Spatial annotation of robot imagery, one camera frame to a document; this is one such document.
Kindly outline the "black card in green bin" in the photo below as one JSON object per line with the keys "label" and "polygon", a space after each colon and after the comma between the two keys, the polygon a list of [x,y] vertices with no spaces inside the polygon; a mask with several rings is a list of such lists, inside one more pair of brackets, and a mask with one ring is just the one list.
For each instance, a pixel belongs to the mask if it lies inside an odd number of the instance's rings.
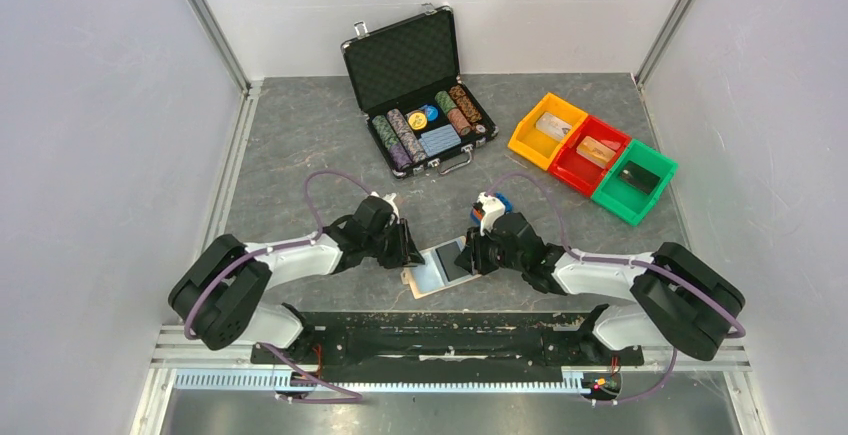
{"label": "black card in green bin", "polygon": [[465,248],[462,237],[437,247],[434,250],[435,259],[438,261],[441,273],[447,283],[458,281],[469,275],[469,270],[457,264]]}

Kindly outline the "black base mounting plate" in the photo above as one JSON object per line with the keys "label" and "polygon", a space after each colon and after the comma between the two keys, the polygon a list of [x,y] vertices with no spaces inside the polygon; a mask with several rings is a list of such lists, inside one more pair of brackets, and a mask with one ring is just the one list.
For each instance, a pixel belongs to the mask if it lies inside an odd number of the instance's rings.
{"label": "black base mounting plate", "polygon": [[365,383],[555,382],[564,367],[638,367],[612,351],[593,312],[307,312],[283,355],[322,379]]}

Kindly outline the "red plastic bin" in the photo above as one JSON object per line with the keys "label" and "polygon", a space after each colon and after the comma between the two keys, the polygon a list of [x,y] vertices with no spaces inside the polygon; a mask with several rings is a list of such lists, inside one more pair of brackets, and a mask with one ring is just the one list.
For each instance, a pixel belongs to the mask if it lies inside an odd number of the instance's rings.
{"label": "red plastic bin", "polygon": [[589,115],[572,130],[548,172],[590,198],[631,140],[626,133]]}

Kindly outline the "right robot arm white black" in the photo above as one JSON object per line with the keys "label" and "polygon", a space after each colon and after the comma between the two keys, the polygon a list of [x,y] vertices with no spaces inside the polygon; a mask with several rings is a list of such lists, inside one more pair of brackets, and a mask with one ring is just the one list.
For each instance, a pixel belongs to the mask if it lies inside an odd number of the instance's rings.
{"label": "right robot arm white black", "polygon": [[516,271],[542,293],[618,300],[597,308],[577,337],[580,355],[591,363],[660,344],[710,361],[726,339],[746,334],[738,320],[744,296],[678,243],[630,256],[590,253],[545,242],[514,212],[470,228],[454,263],[473,275]]}

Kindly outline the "black poker chip case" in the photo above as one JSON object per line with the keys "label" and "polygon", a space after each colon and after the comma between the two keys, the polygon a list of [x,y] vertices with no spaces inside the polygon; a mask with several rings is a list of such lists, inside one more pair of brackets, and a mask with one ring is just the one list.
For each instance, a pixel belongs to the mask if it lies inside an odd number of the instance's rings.
{"label": "black poker chip case", "polygon": [[390,173],[410,178],[469,164],[499,134],[461,77],[452,7],[426,4],[420,14],[369,30],[359,21],[341,45],[358,108]]}

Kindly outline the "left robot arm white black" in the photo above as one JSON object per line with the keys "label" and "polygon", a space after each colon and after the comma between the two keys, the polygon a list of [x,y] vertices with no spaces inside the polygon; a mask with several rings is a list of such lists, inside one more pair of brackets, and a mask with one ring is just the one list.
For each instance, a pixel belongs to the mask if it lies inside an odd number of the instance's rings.
{"label": "left robot arm white black", "polygon": [[183,320],[184,335],[212,351],[238,340],[269,342],[290,362],[306,360],[314,336],[287,304],[271,305],[272,288],[314,276],[336,275],[371,258],[384,269],[423,264],[408,222],[391,195],[375,193],[351,215],[303,237],[243,243],[215,238],[170,291],[167,302]]}

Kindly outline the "yellow plastic bin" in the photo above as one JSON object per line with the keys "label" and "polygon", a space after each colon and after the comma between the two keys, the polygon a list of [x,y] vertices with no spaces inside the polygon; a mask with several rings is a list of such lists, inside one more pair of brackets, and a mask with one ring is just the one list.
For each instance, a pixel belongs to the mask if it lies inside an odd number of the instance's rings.
{"label": "yellow plastic bin", "polygon": [[542,170],[588,118],[588,113],[547,93],[517,124],[507,147]]}

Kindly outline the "orange card in red bin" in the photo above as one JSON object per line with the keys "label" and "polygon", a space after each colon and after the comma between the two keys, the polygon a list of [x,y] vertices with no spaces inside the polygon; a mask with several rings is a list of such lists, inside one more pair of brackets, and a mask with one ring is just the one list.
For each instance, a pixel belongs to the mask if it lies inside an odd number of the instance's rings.
{"label": "orange card in red bin", "polygon": [[577,145],[576,152],[601,169],[606,168],[616,155],[613,148],[592,137],[584,137]]}

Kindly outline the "beige leather card holder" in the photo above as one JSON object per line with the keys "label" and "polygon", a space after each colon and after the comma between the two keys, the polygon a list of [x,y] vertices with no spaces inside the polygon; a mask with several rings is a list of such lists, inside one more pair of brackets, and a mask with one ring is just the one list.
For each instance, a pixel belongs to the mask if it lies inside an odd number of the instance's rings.
{"label": "beige leather card holder", "polygon": [[465,237],[460,236],[423,250],[424,264],[404,268],[401,281],[415,299],[420,299],[480,278],[455,264],[464,248]]}

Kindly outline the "black card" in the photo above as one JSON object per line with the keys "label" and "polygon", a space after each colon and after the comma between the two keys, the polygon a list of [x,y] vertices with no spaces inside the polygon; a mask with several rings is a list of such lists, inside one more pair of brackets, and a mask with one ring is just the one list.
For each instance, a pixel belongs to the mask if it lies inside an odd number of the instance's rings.
{"label": "black card", "polygon": [[646,195],[650,195],[661,181],[657,174],[633,161],[628,161],[623,165],[618,172],[618,178]]}
{"label": "black card", "polygon": [[437,247],[434,250],[435,259],[438,261],[441,273],[447,283],[458,281],[469,275],[469,270],[457,264],[465,248],[462,237]]}

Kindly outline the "white card in yellow bin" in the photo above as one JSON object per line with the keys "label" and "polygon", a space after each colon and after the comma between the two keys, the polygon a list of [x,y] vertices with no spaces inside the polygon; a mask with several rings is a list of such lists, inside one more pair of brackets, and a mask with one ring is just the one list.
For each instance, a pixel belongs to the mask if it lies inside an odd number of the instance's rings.
{"label": "white card in yellow bin", "polygon": [[550,112],[544,112],[535,123],[535,129],[544,135],[561,142],[572,129],[572,124]]}

